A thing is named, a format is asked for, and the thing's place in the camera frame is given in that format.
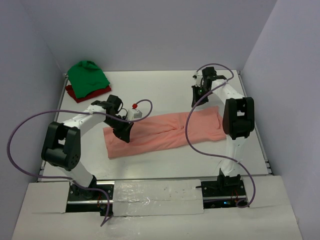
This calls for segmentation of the pink t shirt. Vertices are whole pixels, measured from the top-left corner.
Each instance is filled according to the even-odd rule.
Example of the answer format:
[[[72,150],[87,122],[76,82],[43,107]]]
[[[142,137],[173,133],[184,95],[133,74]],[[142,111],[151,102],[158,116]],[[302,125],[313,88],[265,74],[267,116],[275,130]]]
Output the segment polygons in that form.
[[[109,159],[134,156],[182,147],[188,144],[185,126],[188,112],[168,113],[148,117],[134,123],[130,142],[118,139],[110,127],[103,129]],[[188,122],[188,139],[192,144],[216,142],[226,138],[223,118],[217,106],[211,106],[191,114]]]

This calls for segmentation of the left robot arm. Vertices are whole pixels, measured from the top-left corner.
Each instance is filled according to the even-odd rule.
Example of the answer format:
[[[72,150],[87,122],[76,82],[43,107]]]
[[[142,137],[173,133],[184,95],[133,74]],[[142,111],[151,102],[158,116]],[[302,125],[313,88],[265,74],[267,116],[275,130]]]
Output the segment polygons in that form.
[[[94,126],[104,122],[111,127],[111,135],[129,143],[132,122],[142,113],[135,108],[128,109],[126,115],[119,112],[122,100],[110,95],[106,101],[96,100],[82,113],[64,122],[53,121],[49,124],[42,147],[41,158],[50,165],[63,171],[81,187],[71,185],[74,193],[83,198],[93,199],[98,193],[97,179],[89,173],[81,159],[81,137]]]

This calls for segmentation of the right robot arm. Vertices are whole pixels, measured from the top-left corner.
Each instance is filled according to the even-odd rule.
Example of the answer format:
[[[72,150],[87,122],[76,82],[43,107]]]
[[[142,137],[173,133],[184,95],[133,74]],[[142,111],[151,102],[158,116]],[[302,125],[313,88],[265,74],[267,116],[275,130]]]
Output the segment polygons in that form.
[[[219,169],[214,189],[227,196],[240,187],[241,176],[235,175],[235,170],[240,166],[244,143],[255,128],[255,106],[252,97],[245,97],[229,84],[235,75],[228,67],[225,69],[230,71],[230,78],[218,75],[214,66],[224,67],[219,63],[208,63],[198,68],[192,76],[196,84],[191,87],[190,112],[207,103],[211,94],[215,94],[224,103],[222,129],[226,134],[226,155],[217,156],[223,159],[223,165]]]

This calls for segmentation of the red folded t shirt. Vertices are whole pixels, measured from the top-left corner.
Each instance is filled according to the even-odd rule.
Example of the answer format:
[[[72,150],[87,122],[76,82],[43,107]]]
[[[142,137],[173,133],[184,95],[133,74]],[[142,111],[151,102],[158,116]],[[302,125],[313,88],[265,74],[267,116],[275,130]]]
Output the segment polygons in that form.
[[[77,98],[76,97],[76,94],[72,88],[71,85],[67,85],[65,87],[65,90],[66,92],[68,93],[68,95],[73,99],[75,100],[75,102],[78,104],[78,103],[81,103],[81,102],[84,102],[84,101],[87,101],[87,100],[90,100],[90,99],[93,99],[93,98],[96,98],[96,97],[99,97],[103,94],[106,94],[108,92],[111,92],[112,89],[110,86],[107,86],[106,88],[102,88],[102,89],[98,89],[98,90],[95,90],[95,91],[92,91],[90,92],[89,94],[87,94],[85,97],[80,97],[80,98]]]

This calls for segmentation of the silver taped panel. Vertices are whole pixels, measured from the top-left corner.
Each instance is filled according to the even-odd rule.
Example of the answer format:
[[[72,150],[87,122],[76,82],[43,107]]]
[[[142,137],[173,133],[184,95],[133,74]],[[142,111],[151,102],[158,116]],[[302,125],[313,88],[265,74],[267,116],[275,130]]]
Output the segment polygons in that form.
[[[204,213],[199,179],[118,181],[112,211],[116,217],[199,215]]]

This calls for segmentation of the green folded t shirt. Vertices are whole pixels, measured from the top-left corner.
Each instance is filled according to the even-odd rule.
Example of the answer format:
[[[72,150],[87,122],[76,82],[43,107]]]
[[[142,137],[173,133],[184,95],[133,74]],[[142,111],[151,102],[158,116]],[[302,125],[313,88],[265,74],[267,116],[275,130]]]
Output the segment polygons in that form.
[[[67,75],[77,98],[84,98],[91,92],[105,89],[110,85],[102,69],[89,60],[73,65],[67,71]]]

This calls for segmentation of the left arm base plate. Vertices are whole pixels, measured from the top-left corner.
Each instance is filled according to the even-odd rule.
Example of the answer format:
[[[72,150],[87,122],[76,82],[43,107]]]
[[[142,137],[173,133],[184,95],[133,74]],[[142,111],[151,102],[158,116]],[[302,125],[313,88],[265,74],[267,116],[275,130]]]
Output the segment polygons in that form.
[[[114,181],[98,181],[96,187],[104,190],[109,197],[108,216],[113,215],[113,195]],[[65,211],[67,213],[99,213],[104,217],[107,213],[107,197],[100,191],[85,191],[75,185],[69,187],[67,204]]]

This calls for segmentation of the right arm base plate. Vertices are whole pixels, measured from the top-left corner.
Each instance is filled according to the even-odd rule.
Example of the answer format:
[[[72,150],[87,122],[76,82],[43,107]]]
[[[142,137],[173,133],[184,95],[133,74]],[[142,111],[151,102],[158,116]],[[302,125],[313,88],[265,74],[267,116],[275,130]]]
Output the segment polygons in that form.
[[[222,185],[218,180],[201,181],[195,187],[202,193],[204,209],[236,208],[248,204],[243,180]]]

